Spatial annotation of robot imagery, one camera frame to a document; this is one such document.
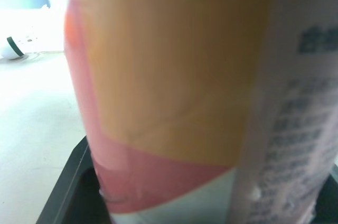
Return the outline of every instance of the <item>table surface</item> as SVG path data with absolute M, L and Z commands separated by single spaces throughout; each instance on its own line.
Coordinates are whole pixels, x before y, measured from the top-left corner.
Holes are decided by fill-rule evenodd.
M 0 223 L 36 222 L 85 136 L 63 53 L 0 59 Z

